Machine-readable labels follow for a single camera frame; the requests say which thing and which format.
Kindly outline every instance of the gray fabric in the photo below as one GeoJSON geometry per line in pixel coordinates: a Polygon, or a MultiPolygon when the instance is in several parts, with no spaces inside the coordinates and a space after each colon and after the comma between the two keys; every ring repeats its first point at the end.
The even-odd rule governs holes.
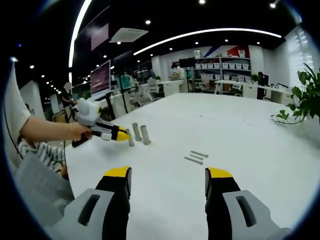
{"type": "Polygon", "coordinates": [[[74,200],[70,183],[28,152],[15,175],[16,187],[29,211],[43,226],[52,226],[74,200]]]}

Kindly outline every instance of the computer monitor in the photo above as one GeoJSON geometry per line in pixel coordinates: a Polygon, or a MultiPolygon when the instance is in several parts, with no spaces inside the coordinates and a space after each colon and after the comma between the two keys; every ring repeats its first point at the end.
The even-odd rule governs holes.
{"type": "Polygon", "coordinates": [[[110,60],[91,73],[91,98],[103,97],[110,92],[111,86],[110,60]]]}

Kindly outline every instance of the desk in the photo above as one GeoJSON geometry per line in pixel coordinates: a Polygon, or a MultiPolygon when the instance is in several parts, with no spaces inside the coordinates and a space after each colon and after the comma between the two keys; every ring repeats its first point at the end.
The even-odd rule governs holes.
{"type": "Polygon", "coordinates": [[[269,87],[269,86],[260,86],[260,85],[255,85],[255,84],[249,84],[243,81],[230,81],[230,80],[219,80],[215,81],[216,84],[236,84],[236,85],[242,85],[243,87],[243,97],[245,98],[252,98],[252,99],[257,99],[257,88],[260,89],[265,89],[267,91],[271,91],[271,102],[278,103],[278,104],[290,104],[293,102],[293,100],[290,98],[290,93],[289,91],[269,87]]]}
{"type": "Polygon", "coordinates": [[[293,227],[320,182],[320,149],[270,115],[281,104],[245,97],[177,93],[126,114],[113,123],[146,125],[148,146],[93,137],[66,148],[75,197],[95,188],[106,171],[132,167],[128,240],[205,240],[205,168],[221,168],[269,207],[279,227],[293,227]],[[184,159],[208,154],[204,165],[184,159]]]}
{"type": "MultiPolygon", "coordinates": [[[[157,84],[163,85],[164,97],[169,97],[173,94],[188,92],[188,85],[187,85],[186,79],[161,81],[161,82],[158,82],[157,84]]],[[[147,83],[144,83],[144,84],[138,85],[137,87],[145,88],[147,85],[148,85],[147,83]]]]}

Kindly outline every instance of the monitor screen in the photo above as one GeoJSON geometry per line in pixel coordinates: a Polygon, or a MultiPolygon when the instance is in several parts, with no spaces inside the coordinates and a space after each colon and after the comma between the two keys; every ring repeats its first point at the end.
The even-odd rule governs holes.
{"type": "Polygon", "coordinates": [[[110,90],[110,60],[91,73],[91,94],[110,90]]]}

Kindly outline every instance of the metal cylinder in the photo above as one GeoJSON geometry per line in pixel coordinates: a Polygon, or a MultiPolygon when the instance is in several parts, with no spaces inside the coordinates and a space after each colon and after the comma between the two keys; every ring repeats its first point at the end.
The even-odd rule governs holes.
{"type": "Polygon", "coordinates": [[[134,131],[134,135],[135,135],[135,140],[136,141],[141,141],[142,138],[140,136],[140,131],[139,131],[139,127],[138,127],[138,123],[132,123],[132,127],[133,127],[133,131],[134,131]]]}
{"type": "Polygon", "coordinates": [[[146,125],[142,125],[141,126],[141,133],[142,133],[142,138],[143,138],[143,144],[144,145],[149,145],[151,143],[151,141],[149,139],[149,135],[148,135],[148,131],[147,131],[147,126],[146,125]]]}
{"type": "Polygon", "coordinates": [[[134,146],[135,146],[135,143],[134,143],[134,140],[132,139],[130,130],[129,130],[129,129],[126,129],[126,133],[130,136],[130,138],[129,138],[129,146],[130,146],[130,147],[134,147],[134,146]]]}

